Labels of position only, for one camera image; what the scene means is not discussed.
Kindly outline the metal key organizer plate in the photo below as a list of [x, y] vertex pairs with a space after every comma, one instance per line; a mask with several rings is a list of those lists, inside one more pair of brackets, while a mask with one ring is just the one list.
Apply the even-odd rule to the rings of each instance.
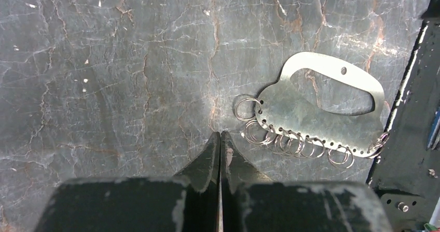
[[[367, 92], [373, 100], [370, 112], [342, 115], [325, 111], [298, 93], [291, 81], [299, 70], [312, 70], [347, 86]], [[345, 154], [341, 162], [331, 160], [337, 168], [350, 168], [356, 157], [375, 158], [389, 139], [380, 120], [384, 90], [380, 82], [359, 67], [342, 59], [315, 52], [299, 52], [285, 62], [280, 77], [256, 98], [254, 116], [245, 122], [243, 137], [254, 145], [278, 145], [279, 155], [300, 159], [317, 158], [315, 152], [304, 153], [306, 144], [322, 148], [322, 155], [333, 151]]]

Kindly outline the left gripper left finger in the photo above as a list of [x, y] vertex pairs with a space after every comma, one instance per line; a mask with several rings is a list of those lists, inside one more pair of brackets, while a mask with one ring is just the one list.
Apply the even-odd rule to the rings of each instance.
[[217, 231], [220, 134], [173, 176], [63, 182], [36, 231]]

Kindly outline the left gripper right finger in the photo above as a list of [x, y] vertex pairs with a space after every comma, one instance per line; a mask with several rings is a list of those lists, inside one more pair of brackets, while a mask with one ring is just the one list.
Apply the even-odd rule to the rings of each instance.
[[345, 181], [276, 182], [221, 134], [224, 231], [391, 231], [377, 195]]

